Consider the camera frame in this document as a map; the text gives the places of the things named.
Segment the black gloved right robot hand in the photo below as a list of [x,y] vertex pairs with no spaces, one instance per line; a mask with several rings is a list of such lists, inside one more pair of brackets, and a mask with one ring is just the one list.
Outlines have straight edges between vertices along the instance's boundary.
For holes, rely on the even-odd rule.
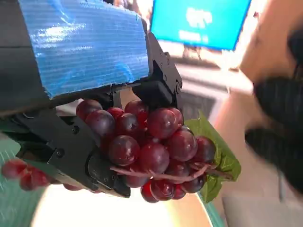
[[271,128],[250,128],[245,141],[255,154],[282,172],[291,188],[303,193],[303,28],[292,31],[287,47],[296,66],[291,77],[271,76],[254,85]]

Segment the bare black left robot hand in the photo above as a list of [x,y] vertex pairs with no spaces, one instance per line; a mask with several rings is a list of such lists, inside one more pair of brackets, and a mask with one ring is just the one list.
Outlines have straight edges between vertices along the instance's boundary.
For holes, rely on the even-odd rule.
[[1,1],[0,130],[18,158],[61,183],[129,198],[100,139],[56,113],[80,98],[113,106],[127,87],[151,108],[182,107],[182,79],[138,14],[101,0]]

